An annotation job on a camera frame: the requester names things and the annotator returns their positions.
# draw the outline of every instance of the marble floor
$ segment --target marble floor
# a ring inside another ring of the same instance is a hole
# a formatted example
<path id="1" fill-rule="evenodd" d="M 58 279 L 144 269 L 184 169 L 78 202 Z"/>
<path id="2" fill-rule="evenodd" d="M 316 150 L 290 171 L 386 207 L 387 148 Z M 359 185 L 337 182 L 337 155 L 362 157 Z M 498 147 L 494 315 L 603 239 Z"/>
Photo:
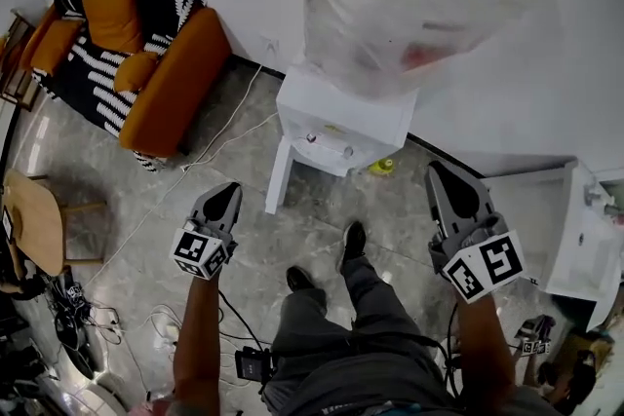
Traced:
<path id="1" fill-rule="evenodd" d="M 371 262 L 395 286 L 424 334 L 446 336 L 454 298 L 449 285 L 433 274 L 427 254 L 435 227 L 422 184 L 431 160 L 425 150 L 408 142 L 394 155 L 396 170 L 389 177 L 354 171 L 337 178 L 295 164 L 285 205 L 277 215 L 264 212 L 264 195 L 281 135 L 277 117 L 226 145 L 209 164 L 182 174 L 179 167 L 195 159 L 224 125 L 253 75 L 252 69 L 240 64 L 224 74 L 189 134 L 191 155 L 173 159 L 157 173 L 144 170 L 114 137 L 63 102 L 47 99 L 19 118 L 9 166 L 28 174 L 47 174 L 49 187 L 64 203 L 107 202 L 106 209 L 71 216 L 67 253 L 74 258 L 105 259 L 104 267 L 77 267 L 74 276 L 89 299 L 118 311 L 128 331 L 127 342 L 119 346 L 105 343 L 92 331 L 95 356 L 104 371 L 99 382 L 127 407 L 145 400 L 141 376 L 154 395 L 172 387 L 173 348 L 145 320 L 159 304 L 170 306 L 182 317 L 190 278 L 168 258 L 174 231 L 199 195 L 232 179 L 241 182 L 244 190 L 234 229 L 239 247 L 222 273 L 220 286 L 259 338 L 271 341 L 276 332 L 280 304 L 289 292 L 285 271 L 293 264 L 308 269 L 327 290 L 329 318 L 349 325 L 354 311 L 335 261 L 342 229 L 355 217 L 367 224 Z M 279 86 L 278 79 L 261 73 L 211 151 L 275 113 Z M 527 282 L 501 289 L 496 302 L 510 341 L 523 320 L 543 313 L 556 317 L 555 337 L 561 334 L 564 322 L 550 299 Z M 18 307 L 30 321 L 45 357 L 55 362 L 60 382 L 48 383 L 73 396 L 63 399 L 73 414 L 88 414 L 75 400 L 81 398 L 88 382 L 59 351 L 46 301 L 40 298 Z M 227 308 L 223 311 L 221 330 L 247 336 Z M 99 321 L 105 321 L 103 313 L 98 311 Z M 250 415 L 267 414 L 257 395 L 258 386 L 235 375 L 231 354 L 235 346 L 245 343 L 221 342 L 223 414 L 234 415 L 239 409 Z"/>

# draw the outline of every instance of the black shoe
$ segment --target black shoe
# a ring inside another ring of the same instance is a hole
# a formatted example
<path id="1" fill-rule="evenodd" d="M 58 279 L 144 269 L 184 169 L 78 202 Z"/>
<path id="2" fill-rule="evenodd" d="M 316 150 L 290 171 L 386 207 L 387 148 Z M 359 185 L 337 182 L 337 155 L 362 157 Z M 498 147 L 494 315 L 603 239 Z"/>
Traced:
<path id="1" fill-rule="evenodd" d="M 286 271 L 286 282 L 293 293 L 300 289 L 312 289 L 316 286 L 308 274 L 300 267 L 292 266 Z"/>
<path id="2" fill-rule="evenodd" d="M 344 253 L 338 263 L 338 271 L 342 272 L 342 266 L 347 260 L 353 260 L 359 256 L 364 256 L 364 246 L 367 243 L 367 232 L 364 230 L 362 222 L 356 220 L 349 224 L 344 230 L 342 237 Z"/>

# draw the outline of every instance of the person in background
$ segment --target person in background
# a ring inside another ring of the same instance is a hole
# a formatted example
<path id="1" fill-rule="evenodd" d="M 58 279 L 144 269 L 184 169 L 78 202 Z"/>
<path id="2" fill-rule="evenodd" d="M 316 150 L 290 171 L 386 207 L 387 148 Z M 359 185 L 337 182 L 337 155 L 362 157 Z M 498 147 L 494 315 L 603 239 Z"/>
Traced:
<path id="1" fill-rule="evenodd" d="M 458 298 L 463 393 L 449 394 L 418 326 L 367 260 L 366 232 L 354 222 L 344 234 L 339 271 L 357 313 L 353 330 L 326 319 L 327 296 L 298 267 L 282 305 L 272 345 L 277 373 L 262 399 L 274 416 L 550 416 L 558 413 L 535 391 L 516 387 L 515 366 L 491 296 Z M 218 278 L 195 278 L 174 360 L 175 402 L 169 416 L 219 412 Z"/>

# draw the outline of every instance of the orange pillow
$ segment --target orange pillow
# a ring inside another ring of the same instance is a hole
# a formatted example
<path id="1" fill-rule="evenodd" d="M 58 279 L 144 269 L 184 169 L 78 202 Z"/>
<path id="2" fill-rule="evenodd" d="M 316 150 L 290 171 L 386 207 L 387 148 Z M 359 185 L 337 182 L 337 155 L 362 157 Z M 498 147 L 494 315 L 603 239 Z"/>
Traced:
<path id="1" fill-rule="evenodd" d="M 49 75 L 54 75 L 59 65 L 71 51 L 71 46 L 78 36 L 82 23 L 79 19 L 57 19 L 54 21 L 37 46 L 30 66 L 42 69 Z"/>
<path id="2" fill-rule="evenodd" d="M 136 53 L 127 57 L 117 69 L 113 89 L 117 93 L 138 92 L 147 85 L 157 64 L 158 54 L 156 53 Z"/>
<path id="3" fill-rule="evenodd" d="M 37 29 L 30 37 L 30 40 L 28 40 L 28 45 L 26 45 L 23 53 L 21 53 L 21 58 L 19 59 L 19 67 L 21 69 L 23 69 L 24 71 L 30 71 L 30 69 L 32 69 L 32 65 L 30 64 L 30 62 L 32 61 L 32 57 L 35 55 L 35 51 L 43 40 L 44 35 L 48 31 L 48 28 L 57 19 L 60 19 L 60 16 L 59 13 L 57 13 L 57 8 L 53 4 L 52 6 L 50 6 L 50 9 L 48 9 L 46 14 L 43 15 L 43 17 L 41 18 L 39 26 L 37 26 Z"/>
<path id="4" fill-rule="evenodd" d="M 94 44 L 120 53 L 143 50 L 137 0 L 82 0 L 82 4 Z"/>

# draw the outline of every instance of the black and white blanket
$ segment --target black and white blanket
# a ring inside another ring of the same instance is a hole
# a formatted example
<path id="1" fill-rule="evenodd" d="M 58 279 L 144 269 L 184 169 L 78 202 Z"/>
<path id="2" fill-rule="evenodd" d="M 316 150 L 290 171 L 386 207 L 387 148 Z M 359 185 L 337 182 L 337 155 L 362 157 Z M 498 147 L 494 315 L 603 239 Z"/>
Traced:
<path id="1" fill-rule="evenodd" d="M 145 41 L 144 49 L 163 55 L 188 20 L 193 8 L 206 0 L 136 0 Z M 55 0 L 58 12 L 66 19 L 85 19 L 82 0 Z M 129 54 L 107 51 L 92 43 L 87 25 L 54 77 L 37 68 L 33 78 L 51 99 L 65 101 L 92 124 L 116 137 L 124 126 L 135 93 L 116 93 L 113 81 L 119 65 Z M 137 160 L 156 171 L 152 158 L 135 152 Z"/>

